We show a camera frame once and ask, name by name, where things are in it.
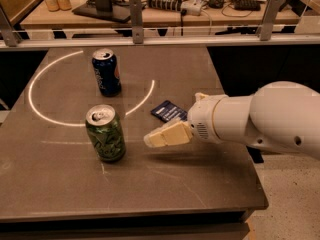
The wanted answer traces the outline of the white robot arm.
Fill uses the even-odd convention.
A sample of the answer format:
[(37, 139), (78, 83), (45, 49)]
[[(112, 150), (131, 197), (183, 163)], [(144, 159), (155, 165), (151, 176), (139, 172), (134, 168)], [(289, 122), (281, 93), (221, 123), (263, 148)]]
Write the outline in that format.
[(320, 159), (320, 93), (298, 83), (269, 83), (249, 96), (198, 93), (187, 119), (172, 119), (151, 131), (151, 148), (197, 138), (236, 142), (272, 152), (300, 152)]

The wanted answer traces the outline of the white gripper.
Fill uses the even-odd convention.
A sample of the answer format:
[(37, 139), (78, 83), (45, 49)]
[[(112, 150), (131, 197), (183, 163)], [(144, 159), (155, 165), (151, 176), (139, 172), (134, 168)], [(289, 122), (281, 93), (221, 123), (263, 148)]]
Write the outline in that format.
[(220, 144), (222, 140), (214, 128), (214, 111), (224, 98), (225, 94), (196, 93), (196, 101), (187, 114), (189, 124), (181, 120), (171, 120), (145, 135), (145, 144), (151, 148), (182, 145), (189, 143), (193, 135), (201, 141)]

